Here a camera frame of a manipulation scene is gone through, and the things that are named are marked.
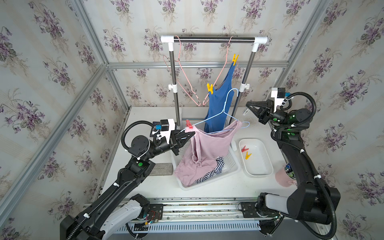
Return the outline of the red clothespin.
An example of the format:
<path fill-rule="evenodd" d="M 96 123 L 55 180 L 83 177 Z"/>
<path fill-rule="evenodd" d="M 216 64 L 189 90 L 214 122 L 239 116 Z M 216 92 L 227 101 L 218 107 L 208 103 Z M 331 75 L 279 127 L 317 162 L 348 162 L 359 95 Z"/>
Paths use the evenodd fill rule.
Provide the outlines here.
<path fill-rule="evenodd" d="M 186 120 L 186 126 L 189 128 L 189 129 L 193 129 L 193 125 L 191 124 L 191 122 L 189 120 Z"/>
<path fill-rule="evenodd" d="M 249 150 L 249 148 L 247 148 L 247 146 L 244 146 L 242 149 L 241 149 L 241 152 L 244 153 L 244 152 L 247 152 Z"/>

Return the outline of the grey clothespin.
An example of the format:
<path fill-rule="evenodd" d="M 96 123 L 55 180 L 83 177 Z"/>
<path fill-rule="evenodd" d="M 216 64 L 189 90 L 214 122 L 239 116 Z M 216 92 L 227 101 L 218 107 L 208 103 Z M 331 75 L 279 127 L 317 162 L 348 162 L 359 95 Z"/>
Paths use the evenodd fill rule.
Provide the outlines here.
<path fill-rule="evenodd" d="M 248 108 L 245 108 L 244 112 L 243 112 L 243 116 L 246 116 L 248 114 L 250 110 Z"/>

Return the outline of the pink tank top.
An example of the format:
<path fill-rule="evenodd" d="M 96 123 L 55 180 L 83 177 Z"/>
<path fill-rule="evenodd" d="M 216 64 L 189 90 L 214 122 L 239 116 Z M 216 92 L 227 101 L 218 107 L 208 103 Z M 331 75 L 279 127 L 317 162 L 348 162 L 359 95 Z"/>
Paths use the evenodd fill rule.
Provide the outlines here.
<path fill-rule="evenodd" d="M 181 162 L 176 167 L 174 175 L 180 182 L 189 187 L 207 173 L 217 167 L 216 159 L 228 154 L 234 135 L 241 129 L 243 123 L 234 121 L 223 131 L 213 134 L 193 126 L 186 128 L 185 132 L 194 132 Z"/>

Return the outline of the blue white striped tank top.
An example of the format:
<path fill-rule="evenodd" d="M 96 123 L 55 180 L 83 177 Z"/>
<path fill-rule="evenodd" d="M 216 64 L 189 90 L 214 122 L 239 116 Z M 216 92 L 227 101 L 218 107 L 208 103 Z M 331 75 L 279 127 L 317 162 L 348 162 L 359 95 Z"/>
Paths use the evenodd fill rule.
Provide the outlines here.
<path fill-rule="evenodd" d="M 216 159 L 216 163 L 217 163 L 217 166 L 210 172 L 208 172 L 207 174 L 205 174 L 203 177 L 197 179 L 195 181 L 196 184 L 200 184 L 212 177 L 215 177 L 217 175 L 220 175 L 223 171 L 223 168 L 225 166 L 225 163 L 224 163 L 224 158 L 222 156 L 218 157 Z"/>

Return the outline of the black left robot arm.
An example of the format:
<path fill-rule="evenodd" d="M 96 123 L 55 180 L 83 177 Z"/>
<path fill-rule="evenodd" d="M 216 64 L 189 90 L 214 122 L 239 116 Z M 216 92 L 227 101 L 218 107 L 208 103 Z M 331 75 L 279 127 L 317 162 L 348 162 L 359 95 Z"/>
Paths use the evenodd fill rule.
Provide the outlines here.
<path fill-rule="evenodd" d="M 137 125 L 151 127 L 153 139 L 139 135 L 128 146 L 126 135 Z M 195 132 L 177 130 L 173 120 L 162 120 L 159 125 L 148 121 L 136 121 L 125 128 L 121 144 L 131 159 L 117 173 L 117 179 L 89 207 L 76 217 L 67 216 L 60 223 L 61 240 L 107 240 L 123 224 L 134 219 L 144 218 L 149 212 L 150 201 L 137 194 L 123 207 L 120 203 L 138 187 L 152 172 L 155 163 L 152 158 L 172 151 L 178 155 Z"/>

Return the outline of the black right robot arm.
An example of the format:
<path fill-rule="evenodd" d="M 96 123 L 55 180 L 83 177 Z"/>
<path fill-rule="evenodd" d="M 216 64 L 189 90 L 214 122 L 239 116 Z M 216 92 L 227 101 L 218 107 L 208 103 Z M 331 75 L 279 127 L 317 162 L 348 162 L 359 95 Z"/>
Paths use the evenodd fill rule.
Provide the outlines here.
<path fill-rule="evenodd" d="M 287 158 L 297 182 L 297 189 L 289 197 L 260 193 L 256 213 L 261 217 L 278 214 L 280 221 L 291 218 L 315 237 L 332 239 L 337 232 L 336 209 L 341 194 L 318 172 L 301 137 L 317 112 L 316 101 L 304 92 L 282 92 L 271 100 L 248 101 L 246 107 L 263 125 L 273 124 L 271 138 Z"/>

